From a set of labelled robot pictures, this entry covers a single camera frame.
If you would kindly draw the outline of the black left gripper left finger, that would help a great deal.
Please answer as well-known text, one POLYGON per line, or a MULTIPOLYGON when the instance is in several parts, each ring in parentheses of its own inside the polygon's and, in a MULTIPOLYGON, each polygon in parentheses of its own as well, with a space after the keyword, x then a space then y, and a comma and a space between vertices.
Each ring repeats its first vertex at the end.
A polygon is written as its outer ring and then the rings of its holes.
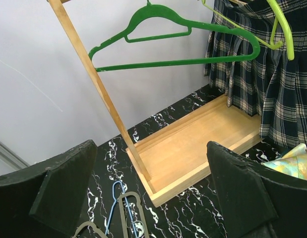
POLYGON ((87 140, 0 176, 0 238, 72 237, 96 157, 96 144, 87 140))

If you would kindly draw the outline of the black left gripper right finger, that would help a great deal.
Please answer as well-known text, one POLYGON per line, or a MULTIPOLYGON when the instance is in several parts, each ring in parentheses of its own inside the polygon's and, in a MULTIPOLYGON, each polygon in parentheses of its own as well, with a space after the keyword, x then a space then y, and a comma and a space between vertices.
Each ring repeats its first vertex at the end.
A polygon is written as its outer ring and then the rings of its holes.
POLYGON ((214 141, 207 159, 230 238, 307 238, 307 180, 270 169, 214 141))

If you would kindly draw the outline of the pastel floral skirt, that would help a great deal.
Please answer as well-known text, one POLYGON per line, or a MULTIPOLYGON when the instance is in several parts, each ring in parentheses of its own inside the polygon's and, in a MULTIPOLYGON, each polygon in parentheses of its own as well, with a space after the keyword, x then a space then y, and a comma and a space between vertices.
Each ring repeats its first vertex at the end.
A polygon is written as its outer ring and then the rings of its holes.
POLYGON ((307 146, 301 143, 283 157, 261 164, 283 174, 307 180, 307 146))

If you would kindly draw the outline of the navy plaid skirt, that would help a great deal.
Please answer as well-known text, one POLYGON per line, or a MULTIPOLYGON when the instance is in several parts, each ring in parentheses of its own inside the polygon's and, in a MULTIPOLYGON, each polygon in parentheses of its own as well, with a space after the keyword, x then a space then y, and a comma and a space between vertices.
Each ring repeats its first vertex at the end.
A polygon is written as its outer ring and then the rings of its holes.
MULTIPOLYGON (((277 0, 292 30, 294 59, 286 46, 272 50, 260 44, 251 61, 206 64, 209 84, 224 92, 227 106, 249 116, 260 115, 259 135, 283 147, 307 146, 307 0, 277 0)), ((214 10, 269 42, 275 14, 266 0, 238 6, 215 0, 214 10)), ((251 44, 242 37, 212 31, 206 58, 248 55, 251 44)))

